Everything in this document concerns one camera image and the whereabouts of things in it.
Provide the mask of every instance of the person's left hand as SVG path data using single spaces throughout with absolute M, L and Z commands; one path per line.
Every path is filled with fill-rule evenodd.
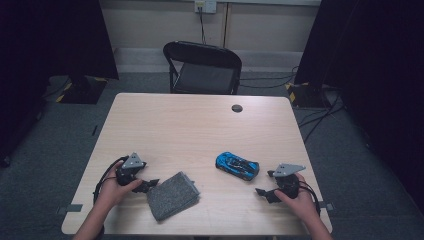
M 116 168 L 122 164 L 123 162 L 120 161 L 110 169 L 109 173 L 105 177 L 106 180 L 103 182 L 102 188 L 100 189 L 100 194 L 96 200 L 96 204 L 98 203 L 105 205 L 108 208 L 112 208 L 121 202 L 128 192 L 135 189 L 143 182 L 141 179 L 136 179 L 126 186 L 119 185 L 116 180 Z

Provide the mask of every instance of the blue and black sports car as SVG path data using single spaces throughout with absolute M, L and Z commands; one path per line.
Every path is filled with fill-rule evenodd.
M 230 152 L 223 152 L 216 158 L 216 168 L 250 181 L 259 173 L 259 163 L 251 162 Z

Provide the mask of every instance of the human hand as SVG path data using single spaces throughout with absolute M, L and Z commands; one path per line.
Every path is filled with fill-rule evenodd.
M 301 183 L 301 182 L 305 182 L 305 178 L 299 173 L 295 173 L 295 174 L 299 178 L 299 181 L 300 181 L 299 184 L 301 186 L 302 185 L 305 186 L 305 184 Z M 274 194 L 281 201 L 287 204 L 293 210 L 294 214 L 296 214 L 296 216 L 298 216 L 302 221 L 305 222 L 308 219 L 311 219 L 313 216 L 318 217 L 315 204 L 312 202 L 312 196 L 305 189 L 300 188 L 299 194 L 297 198 L 295 199 L 289 198 L 285 193 L 281 192 L 280 190 L 275 190 Z
M 116 180 L 116 169 L 123 164 L 122 161 L 116 163 L 109 171 L 102 184 L 99 197 L 95 204 L 101 204 L 111 209 L 116 204 L 120 203 L 124 196 L 131 190 L 138 187 L 143 180 L 136 179 L 128 185 L 121 186 Z

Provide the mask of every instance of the chair seat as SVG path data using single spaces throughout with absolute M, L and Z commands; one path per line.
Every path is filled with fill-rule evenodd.
M 174 90 L 180 93 L 231 94 L 234 69 L 184 63 Z

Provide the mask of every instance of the wooden table top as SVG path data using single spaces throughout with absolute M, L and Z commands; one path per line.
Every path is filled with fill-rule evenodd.
M 236 113 L 232 106 L 243 110 Z M 215 168 L 229 151 L 260 164 L 250 182 Z M 109 213 L 106 234 L 272 236 L 307 234 L 284 203 L 268 204 L 255 188 L 277 188 L 267 175 L 279 163 L 304 165 L 300 173 L 321 193 L 291 105 L 283 97 L 121 93 L 104 127 L 75 193 L 62 231 L 75 234 L 92 208 L 93 191 L 107 167 L 136 152 L 147 162 L 138 178 L 161 182 L 183 171 L 200 191 L 199 202 L 163 222 L 156 222 L 144 193 L 129 193 Z M 328 213 L 321 219 L 332 231 Z

